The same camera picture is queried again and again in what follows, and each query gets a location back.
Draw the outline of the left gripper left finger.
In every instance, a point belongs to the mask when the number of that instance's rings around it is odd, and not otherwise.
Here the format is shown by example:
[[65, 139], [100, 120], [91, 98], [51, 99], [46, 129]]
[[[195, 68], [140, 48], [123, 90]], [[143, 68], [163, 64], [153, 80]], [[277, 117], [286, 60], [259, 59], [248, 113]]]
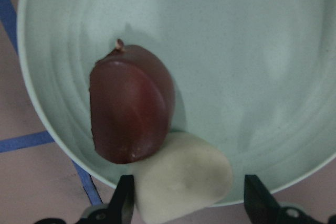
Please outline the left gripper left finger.
[[131, 223], [134, 211], [134, 176], [122, 175], [108, 204], [87, 208], [77, 223]]

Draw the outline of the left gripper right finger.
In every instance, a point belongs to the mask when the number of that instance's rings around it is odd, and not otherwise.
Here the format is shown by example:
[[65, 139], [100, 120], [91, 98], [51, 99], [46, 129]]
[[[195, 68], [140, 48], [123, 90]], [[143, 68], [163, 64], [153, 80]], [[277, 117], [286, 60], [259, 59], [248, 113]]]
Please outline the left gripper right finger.
[[281, 206], [257, 175], [245, 175], [244, 208], [253, 224], [320, 223], [299, 208]]

